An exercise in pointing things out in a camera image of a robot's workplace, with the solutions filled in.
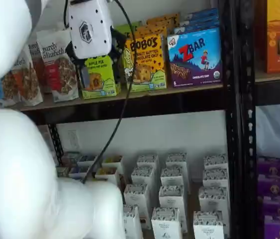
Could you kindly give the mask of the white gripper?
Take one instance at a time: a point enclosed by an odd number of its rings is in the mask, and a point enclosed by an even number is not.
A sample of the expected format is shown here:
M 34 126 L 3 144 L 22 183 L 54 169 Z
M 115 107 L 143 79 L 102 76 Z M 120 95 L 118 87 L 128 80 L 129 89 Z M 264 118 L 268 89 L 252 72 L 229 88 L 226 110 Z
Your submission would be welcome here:
M 126 35 L 112 27 L 106 0 L 71 0 L 69 2 L 69 28 L 72 42 L 66 53 L 78 70 L 84 59 L 109 54 L 118 61 L 123 53 Z

